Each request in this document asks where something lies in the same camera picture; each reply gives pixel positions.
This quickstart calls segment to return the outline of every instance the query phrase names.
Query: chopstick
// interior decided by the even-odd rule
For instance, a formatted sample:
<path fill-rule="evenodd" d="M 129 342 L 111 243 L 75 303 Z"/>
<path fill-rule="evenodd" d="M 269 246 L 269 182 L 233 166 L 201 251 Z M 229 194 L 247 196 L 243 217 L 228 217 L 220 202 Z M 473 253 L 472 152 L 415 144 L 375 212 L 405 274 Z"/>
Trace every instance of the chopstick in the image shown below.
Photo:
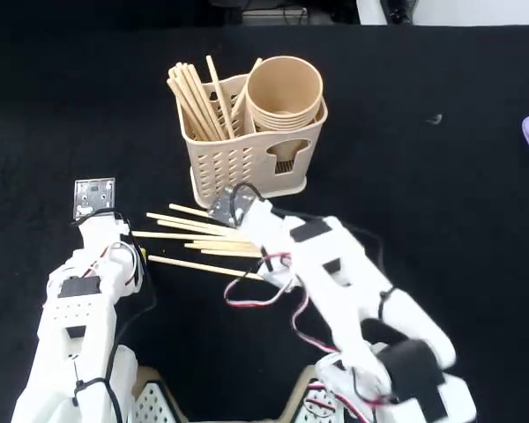
<path fill-rule="evenodd" d="M 192 242 L 184 244 L 187 249 L 218 249 L 222 251 L 246 251 L 258 253 L 258 249 L 248 242 L 222 242 L 219 241 L 201 241 L 200 243 Z"/>
<path fill-rule="evenodd" d="M 247 79 L 245 79 L 245 84 L 243 85 L 243 88 L 239 95 L 237 96 L 237 101 L 235 102 L 235 105 L 233 106 L 233 109 L 231 110 L 231 119 L 234 119 L 235 116 L 239 113 L 239 110 L 241 109 L 241 105 L 245 101 L 245 96 L 247 95 L 247 84 L 249 83 L 249 77 L 250 74 L 255 71 L 255 69 L 258 67 L 259 64 L 263 62 L 263 59 L 260 57 L 257 59 L 255 64 L 253 65 L 253 69 L 250 70 L 249 75 L 247 75 Z"/>
<path fill-rule="evenodd" d="M 184 207 L 183 205 L 179 205 L 179 204 L 171 203 L 171 204 L 168 205 L 168 208 L 170 210 L 177 210 L 179 212 L 194 214 L 194 215 L 200 216 L 202 218 L 209 218 L 210 217 L 210 214 L 207 211 L 198 210 L 198 209 L 192 209 L 190 207 Z"/>
<path fill-rule="evenodd" d="M 196 86 L 200 94 L 200 98 L 202 99 L 202 103 L 204 105 L 206 113 L 210 116 L 210 122 L 212 123 L 218 135 L 217 139 L 218 140 L 227 139 L 225 132 L 223 131 L 220 123 L 218 122 L 218 116 L 215 114 L 215 110 L 212 107 L 212 103 L 210 103 L 210 99 L 208 98 L 207 92 L 202 86 L 202 81 L 200 80 L 200 77 L 197 74 L 196 68 L 194 67 L 193 64 L 189 64 L 186 66 L 186 69 L 187 69 L 187 72 L 190 74 L 194 82 L 194 85 Z"/>
<path fill-rule="evenodd" d="M 186 240 L 186 241 L 229 241 L 220 235 L 198 235 L 198 234 L 168 234 L 166 232 L 133 231 L 137 238 L 160 238 L 164 240 Z"/>
<path fill-rule="evenodd" d="M 182 223 L 183 225 L 205 227 L 208 229 L 212 229 L 214 231 L 222 232 L 223 234 L 233 234 L 233 235 L 239 234 L 235 229 L 226 227 L 226 226 L 212 225 L 210 223 L 198 222 L 196 220 L 175 218 L 174 216 L 167 216 L 165 214 L 158 214 L 158 213 L 151 213 L 151 212 L 148 212 L 145 215 L 147 216 L 147 218 L 166 220 L 168 222 Z"/>
<path fill-rule="evenodd" d="M 208 264 L 194 263 L 194 262 L 184 262 L 183 260 L 176 260 L 174 258 L 160 257 L 160 256 L 149 256 L 147 259 L 151 262 L 171 264 L 173 266 L 188 267 L 191 269 L 197 269 L 199 271 L 210 271 L 213 273 L 221 273 L 224 275 L 231 275 L 236 277 L 242 277 L 255 280 L 263 280 L 256 273 L 245 273 L 244 271 L 235 271 L 232 269 L 226 269 L 223 267 L 210 266 Z"/>
<path fill-rule="evenodd" d="M 229 117 L 229 108 L 227 107 L 226 99 L 221 91 L 220 79 L 218 78 L 218 72 L 215 70 L 213 65 L 213 60 L 211 56 L 206 56 L 205 60 L 208 63 L 208 69 L 210 70 L 210 75 L 212 76 L 213 88 L 215 89 L 216 94 L 218 94 L 218 101 L 221 106 L 221 113 L 225 120 L 227 133 L 229 138 L 235 138 L 235 133 L 233 132 L 233 126 L 231 126 L 231 118 Z"/>
<path fill-rule="evenodd" d="M 184 229 L 185 231 L 198 232 L 199 234 L 223 236 L 222 232 L 207 227 L 184 225 L 182 223 L 169 222 L 168 220 L 157 220 L 157 225 L 173 227 L 175 229 Z"/>
<path fill-rule="evenodd" d="M 175 97 L 178 99 L 178 102 L 180 103 L 181 107 L 183 108 L 184 112 L 186 112 L 186 115 L 188 116 L 188 119 L 190 123 L 192 124 L 192 130 L 194 130 L 194 135 L 196 138 L 200 141 L 205 140 L 204 132 L 202 131 L 202 127 L 199 125 L 199 123 L 196 120 L 196 117 L 194 116 L 194 112 L 190 108 L 190 104 L 184 97 L 183 92 L 180 89 L 180 86 L 176 83 L 175 78 L 169 78 L 167 79 L 168 87 L 171 89 Z"/>
<path fill-rule="evenodd" d="M 204 101 L 198 90 L 192 76 L 188 72 L 187 63 L 177 63 L 175 67 L 175 73 L 177 76 L 180 76 L 178 80 L 179 85 L 183 84 L 181 88 L 185 93 L 187 93 L 186 98 L 190 101 L 190 104 L 193 104 L 194 113 L 197 115 L 198 121 L 202 128 L 205 130 L 208 135 L 208 140 L 219 141 L 220 136 L 212 124 L 212 118 L 209 116 L 207 109 L 204 106 Z"/>
<path fill-rule="evenodd" d="M 261 253 L 254 253 L 251 251 L 228 251 L 219 249 L 201 249 L 202 254 L 209 254 L 211 256 L 228 256 L 228 257 L 255 257 L 262 258 Z"/>
<path fill-rule="evenodd" d="M 193 240 L 195 245 L 204 246 L 205 249 L 235 249 L 243 251 L 258 251 L 258 248 L 251 242 L 233 240 Z"/>

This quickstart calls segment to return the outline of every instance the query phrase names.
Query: beige plastic basket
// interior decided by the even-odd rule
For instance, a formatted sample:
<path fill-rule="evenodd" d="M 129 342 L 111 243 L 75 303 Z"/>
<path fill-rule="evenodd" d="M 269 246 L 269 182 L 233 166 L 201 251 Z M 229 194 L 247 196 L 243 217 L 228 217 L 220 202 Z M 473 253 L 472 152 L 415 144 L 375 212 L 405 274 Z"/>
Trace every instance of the beige plastic basket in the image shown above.
<path fill-rule="evenodd" d="M 238 75 L 220 81 L 224 96 L 230 99 L 228 113 L 231 113 L 246 78 L 247 75 Z M 203 86 L 209 98 L 214 98 L 213 85 Z M 214 100 L 211 103 L 223 126 L 219 102 Z M 306 188 L 309 162 L 327 118 L 323 99 L 314 122 L 291 131 L 259 132 L 243 107 L 237 116 L 233 116 L 232 124 L 236 135 L 246 135 L 225 141 L 197 141 L 178 101 L 176 106 L 190 156 L 192 190 L 201 207 L 209 207 L 224 187 L 239 182 L 253 183 L 265 197 L 295 194 Z M 301 141 L 300 150 L 294 160 L 277 160 L 274 151 L 280 150 L 283 143 L 297 143 L 298 140 Z"/>

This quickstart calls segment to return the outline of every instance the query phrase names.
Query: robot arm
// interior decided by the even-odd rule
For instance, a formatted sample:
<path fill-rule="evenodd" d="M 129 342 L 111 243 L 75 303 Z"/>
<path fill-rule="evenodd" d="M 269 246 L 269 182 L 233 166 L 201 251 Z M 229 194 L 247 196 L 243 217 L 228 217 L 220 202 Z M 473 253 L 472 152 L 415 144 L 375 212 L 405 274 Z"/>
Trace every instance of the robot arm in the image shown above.
<path fill-rule="evenodd" d="M 294 285 L 303 286 L 329 325 L 339 352 L 317 363 L 318 377 L 329 390 L 346 397 L 369 419 L 375 418 L 369 398 L 393 397 L 394 403 L 380 404 L 376 412 L 381 423 L 473 419 L 475 408 L 466 384 L 442 372 L 456 359 L 449 338 L 407 293 L 393 287 L 337 219 L 306 223 L 281 218 L 270 202 L 243 187 L 226 189 L 210 215 L 223 223 L 238 223 L 264 256 L 290 254 L 289 270 L 279 259 L 271 259 L 259 274 L 278 287 L 295 277 Z M 362 337 L 365 319 L 379 319 L 410 340 L 376 351 Z M 344 369 L 335 365 L 338 361 Z M 408 367 L 419 368 L 419 375 L 404 377 Z M 425 384 L 408 380 L 424 377 Z"/>
<path fill-rule="evenodd" d="M 113 354 L 114 305 L 141 288 L 143 270 L 140 253 L 122 241 L 130 231 L 126 222 L 113 212 L 94 215 L 113 206 L 113 192 L 113 179 L 76 182 L 74 217 L 86 218 L 78 226 L 84 247 L 49 275 L 39 344 L 12 422 L 116 421 L 108 390 L 122 414 L 118 421 L 126 420 L 138 364 L 122 345 Z M 109 384 L 82 389 L 83 383 L 101 380 L 107 372 Z"/>

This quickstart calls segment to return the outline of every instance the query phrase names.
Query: black table surface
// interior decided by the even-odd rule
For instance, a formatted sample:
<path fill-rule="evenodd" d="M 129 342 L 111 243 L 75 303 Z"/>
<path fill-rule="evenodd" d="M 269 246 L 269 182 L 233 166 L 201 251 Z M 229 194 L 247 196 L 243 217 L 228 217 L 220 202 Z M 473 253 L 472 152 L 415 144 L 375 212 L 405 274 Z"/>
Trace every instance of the black table surface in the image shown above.
<path fill-rule="evenodd" d="M 0 421 L 26 384 L 48 273 L 80 245 L 68 226 L 73 181 L 115 176 L 136 229 L 157 229 L 145 212 L 194 204 L 165 80 L 178 61 L 205 69 L 206 54 L 222 77 L 259 56 L 317 66 L 330 116 L 308 187 L 275 204 L 379 233 L 391 281 L 456 346 L 451 372 L 480 421 L 529 419 L 529 27 L 337 26 L 0 41 Z M 143 243 L 199 259 L 178 241 Z M 290 330 L 300 293 L 233 309 L 226 277 L 150 268 L 160 305 L 125 339 L 139 362 L 159 369 L 191 419 L 278 416 L 321 356 Z M 239 295 L 272 292 L 247 282 Z M 313 309 L 302 327 L 329 337 Z"/>

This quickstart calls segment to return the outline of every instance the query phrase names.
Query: white 3d-printed part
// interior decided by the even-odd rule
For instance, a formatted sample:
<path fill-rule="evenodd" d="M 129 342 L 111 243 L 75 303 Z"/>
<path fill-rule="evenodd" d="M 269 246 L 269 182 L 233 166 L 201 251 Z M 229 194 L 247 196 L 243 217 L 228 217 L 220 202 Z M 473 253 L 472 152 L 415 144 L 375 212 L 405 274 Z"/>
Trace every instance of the white 3d-printed part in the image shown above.
<path fill-rule="evenodd" d="M 335 411 L 318 403 L 328 405 Z M 344 420 L 345 409 L 332 395 L 326 390 L 308 390 L 294 423 L 343 423 Z"/>
<path fill-rule="evenodd" d="M 135 402 L 130 423 L 178 423 L 157 383 L 148 383 Z"/>

